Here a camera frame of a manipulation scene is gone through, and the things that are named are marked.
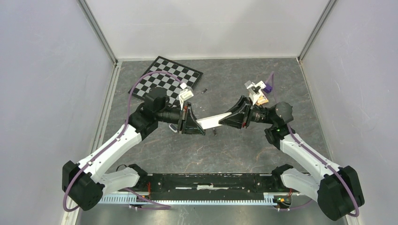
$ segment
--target checkered board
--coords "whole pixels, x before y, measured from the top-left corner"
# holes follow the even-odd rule
[[[171,74],[174,74],[192,89],[196,86],[203,75],[203,73],[200,71],[186,67],[161,56],[155,59],[155,61],[153,61],[153,63],[142,75],[153,71],[167,71]],[[170,97],[169,102],[171,105],[180,105],[178,95],[182,89],[179,87],[179,85],[180,84],[178,81],[174,80],[174,78],[169,77],[168,75],[153,74],[140,81],[133,91],[133,96],[144,99],[144,95],[148,93],[151,88],[159,86],[167,90],[167,95]]]

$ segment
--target purple object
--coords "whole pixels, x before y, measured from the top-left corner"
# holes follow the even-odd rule
[[[269,85],[268,83],[265,84],[265,88],[263,89],[263,91],[267,94],[271,93],[272,91],[272,86]]]

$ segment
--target metal corner post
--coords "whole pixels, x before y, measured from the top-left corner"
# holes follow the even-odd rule
[[[107,52],[110,60],[114,64],[116,64],[117,58],[116,58],[115,54],[113,53],[111,47],[109,46],[107,39],[105,38],[104,34],[102,33],[100,26],[98,25],[97,21],[95,20],[95,17],[92,14],[92,11],[90,10],[90,7],[88,6],[86,0],[77,0],[77,2],[79,3],[80,7],[82,8],[82,11],[84,12],[85,16],[87,17],[87,20],[90,23],[95,34],[97,35],[99,41],[104,46],[105,51]]]
[[[318,22],[316,22],[316,25],[314,29],[312,30],[306,44],[303,47],[303,50],[301,50],[300,55],[298,55],[297,59],[298,61],[302,61],[304,57],[306,56],[309,48],[311,47],[312,43],[314,42],[316,36],[319,33],[319,30],[322,28],[323,24],[325,23],[326,19],[328,18],[330,12],[332,11],[333,7],[335,6],[337,0],[329,0],[329,2],[326,4],[325,9],[323,10],[321,16],[318,19]]]

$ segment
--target white panel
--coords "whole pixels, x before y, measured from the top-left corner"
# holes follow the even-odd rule
[[[88,0],[120,59],[295,57],[327,0]]]
[[[398,1],[338,1],[304,58],[335,162],[357,170],[364,224],[396,224]]]
[[[75,0],[0,5],[0,224],[57,225],[62,166],[88,154],[113,65]]]

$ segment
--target black wire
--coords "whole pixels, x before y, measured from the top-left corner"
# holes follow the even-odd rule
[[[121,165],[119,165],[118,167],[116,167],[116,172],[117,172],[117,170],[119,170],[119,168],[120,168],[122,165],[125,166],[125,167],[127,168],[127,166],[126,166],[125,164],[121,164]]]

